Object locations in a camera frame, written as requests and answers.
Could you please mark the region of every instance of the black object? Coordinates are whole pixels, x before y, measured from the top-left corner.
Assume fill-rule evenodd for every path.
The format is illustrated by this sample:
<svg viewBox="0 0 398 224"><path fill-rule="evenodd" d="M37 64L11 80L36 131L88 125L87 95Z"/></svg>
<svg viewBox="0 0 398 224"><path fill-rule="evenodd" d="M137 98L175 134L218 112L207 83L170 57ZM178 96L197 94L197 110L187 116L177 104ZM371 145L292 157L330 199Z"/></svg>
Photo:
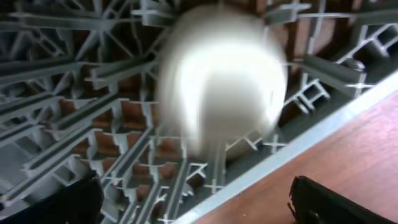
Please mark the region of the black object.
<svg viewBox="0 0 398 224"><path fill-rule="evenodd" d="M98 178L88 178L61 189L45 200L14 214L0 224L92 224L98 223L103 191Z"/></svg>
<svg viewBox="0 0 398 224"><path fill-rule="evenodd" d="M304 176L294 179L290 198L298 224L394 223Z"/></svg>

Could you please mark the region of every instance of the wooden surface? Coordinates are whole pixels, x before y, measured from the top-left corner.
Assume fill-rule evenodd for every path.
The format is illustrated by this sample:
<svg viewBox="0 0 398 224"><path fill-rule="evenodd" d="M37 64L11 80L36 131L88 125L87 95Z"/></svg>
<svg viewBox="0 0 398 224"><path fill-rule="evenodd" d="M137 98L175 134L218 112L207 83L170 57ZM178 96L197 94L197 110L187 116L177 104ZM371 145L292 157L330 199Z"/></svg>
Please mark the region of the wooden surface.
<svg viewBox="0 0 398 224"><path fill-rule="evenodd" d="M296 175L398 222L398 93L197 223L293 223L287 202Z"/></svg>

